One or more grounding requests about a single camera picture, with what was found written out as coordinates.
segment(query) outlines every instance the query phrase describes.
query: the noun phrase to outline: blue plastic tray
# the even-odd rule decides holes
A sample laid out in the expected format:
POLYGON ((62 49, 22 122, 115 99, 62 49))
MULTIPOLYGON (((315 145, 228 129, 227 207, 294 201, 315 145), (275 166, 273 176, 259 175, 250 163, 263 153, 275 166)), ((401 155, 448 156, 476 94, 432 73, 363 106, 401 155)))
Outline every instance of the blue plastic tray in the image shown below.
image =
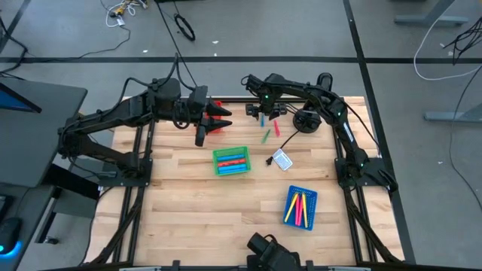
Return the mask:
POLYGON ((318 199, 318 193, 312 190, 307 190, 301 187, 290 186, 288 189, 288 196, 286 197, 285 211, 283 212, 282 221, 284 224, 296 227, 303 230, 313 230, 313 225, 315 224, 315 213, 316 213, 316 200, 318 199), (301 215, 301 226, 296 226, 294 224, 294 214, 296 213, 296 206, 291 210, 288 221, 285 222, 286 214, 288 213, 289 206, 291 205, 291 200, 295 193, 305 193, 307 195, 307 216, 308 216, 308 228, 304 226, 304 217, 301 215))

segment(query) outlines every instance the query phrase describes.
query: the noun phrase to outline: green marker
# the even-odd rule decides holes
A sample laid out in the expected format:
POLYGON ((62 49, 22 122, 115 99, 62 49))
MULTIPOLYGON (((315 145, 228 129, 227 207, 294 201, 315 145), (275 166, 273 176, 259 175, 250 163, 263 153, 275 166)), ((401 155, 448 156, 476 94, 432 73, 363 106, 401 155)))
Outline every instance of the green marker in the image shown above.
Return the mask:
POLYGON ((269 130, 266 132, 266 135, 264 135, 263 139, 261 140, 261 144, 266 143, 266 140, 268 139, 268 136, 270 135, 270 132, 271 132, 271 129, 269 129, 269 130))

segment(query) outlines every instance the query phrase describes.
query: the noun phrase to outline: black desk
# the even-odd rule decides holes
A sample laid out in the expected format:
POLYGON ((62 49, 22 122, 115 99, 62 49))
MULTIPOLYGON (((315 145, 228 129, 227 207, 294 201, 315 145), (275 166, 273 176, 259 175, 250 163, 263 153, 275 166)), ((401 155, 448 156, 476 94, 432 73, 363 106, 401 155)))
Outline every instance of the black desk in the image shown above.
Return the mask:
POLYGON ((78 113, 87 91, 8 78, 0 82, 42 108, 40 114, 0 109, 0 194, 14 198, 6 218, 14 216, 20 204, 17 217, 23 223, 20 252, 10 259, 0 257, 0 270, 9 271, 17 269, 56 190, 56 186, 46 184, 47 181, 51 183, 51 179, 58 176, 66 183, 71 181, 64 169, 51 163, 57 153, 57 130, 65 125, 68 117, 78 113))

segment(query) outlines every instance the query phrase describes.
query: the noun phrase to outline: gray floor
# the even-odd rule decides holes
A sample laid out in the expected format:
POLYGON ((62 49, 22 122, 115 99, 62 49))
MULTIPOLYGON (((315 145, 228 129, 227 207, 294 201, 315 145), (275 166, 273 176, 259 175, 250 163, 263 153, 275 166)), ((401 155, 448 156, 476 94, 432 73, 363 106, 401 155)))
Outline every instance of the gray floor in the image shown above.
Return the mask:
MULTIPOLYGON (((21 1, 2 2, 7 26, 21 1)), ((107 5, 117 1, 105 0, 107 5)), ((366 57, 412 57, 427 28, 396 26, 395 14, 427 11, 435 1, 405 3, 388 0, 352 1, 352 9, 366 57)), ((163 9, 174 12, 172 3, 163 9)), ((198 39, 190 43, 175 33, 185 56, 356 56, 343 2, 339 0, 206 0, 179 2, 184 17, 193 25, 198 39)), ((420 57, 447 57, 446 44, 468 28, 482 13, 477 0, 459 0, 447 12, 469 17, 462 28, 435 28, 420 57)), ((131 40, 115 52, 98 56, 172 56, 175 48, 155 8, 138 9, 126 18, 131 40)), ((18 23, 14 37, 24 42, 35 56, 80 56, 91 50, 114 47, 127 33, 105 26, 105 12, 97 0, 32 0, 18 23)), ((1 56, 17 56, 20 49, 8 42, 1 56)), ((479 47, 465 55, 482 57, 479 47)), ((314 62, 209 62, 189 63, 198 84, 209 86, 212 95, 246 95, 239 85, 242 76, 259 77, 278 72, 295 81, 314 81, 320 72, 334 75, 334 91, 341 96, 364 96, 358 64, 314 62)), ((425 76, 440 77, 473 69, 473 65, 421 65, 425 76)), ((142 80, 162 77, 167 63, 44 63, 25 64, 14 74, 32 81, 86 87, 89 90, 82 111, 109 108, 117 99, 128 76, 142 80)), ((389 143, 395 174, 401 191, 407 224, 417 263, 482 268, 482 212, 474 197, 451 169, 448 160, 450 125, 427 123, 425 111, 453 110, 468 77, 428 82, 418 78, 409 64, 368 65, 383 127, 389 143)), ((182 74, 187 81, 188 75, 182 74)), ((482 102, 482 78, 469 89, 461 109, 482 102)), ((143 91, 133 84, 127 95, 143 91)), ((453 156, 469 182, 482 189, 480 127, 457 125, 453 156)), ((111 133, 95 137, 110 145, 111 133)), ((67 166, 65 161, 58 163, 67 166)), ((19 270, 72 266, 87 246, 89 219, 60 216, 52 236, 61 244, 33 245, 19 270)))

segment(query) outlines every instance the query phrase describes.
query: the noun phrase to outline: wooden tabletop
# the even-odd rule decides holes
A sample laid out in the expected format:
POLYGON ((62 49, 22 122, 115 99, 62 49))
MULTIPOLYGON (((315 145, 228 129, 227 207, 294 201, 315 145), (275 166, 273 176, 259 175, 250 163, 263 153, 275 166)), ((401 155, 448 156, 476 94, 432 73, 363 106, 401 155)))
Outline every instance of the wooden tabletop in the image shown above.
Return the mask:
MULTIPOLYGON (((345 99, 369 126, 363 97, 345 99)), ((266 166, 265 160, 296 131, 292 114, 278 118, 279 138, 272 130, 266 144, 261 144, 273 123, 260 127, 256 119, 246 116, 244 104, 223 106, 233 112, 233 116, 226 117, 233 125, 209 134, 202 148, 194 145, 193 126, 179 130, 171 122, 156 125, 152 182, 145 192, 135 265, 170 266, 173 260, 180 260, 183 266, 246 265, 246 256, 252 254, 246 244, 255 232, 273 234, 288 250, 299 252, 303 262, 354 264, 343 191, 334 168, 336 151, 330 126, 324 123, 315 133, 298 133, 283 148, 294 163, 283 172, 275 163, 266 166), (252 170, 216 176, 212 151, 236 146, 248 146, 252 170), (318 193, 313 231, 282 223, 290 185, 318 193)), ((360 147, 375 157, 376 145, 351 112, 349 122, 360 147)), ((113 148, 131 151, 135 133, 127 127, 117 128, 113 148)), ((373 229, 396 257, 403 258, 388 193, 382 187, 363 190, 373 229)), ((117 229, 123 196, 124 188, 116 187, 101 199, 87 261, 102 250, 117 229)), ((368 260, 365 235, 358 231, 364 259, 368 260)))

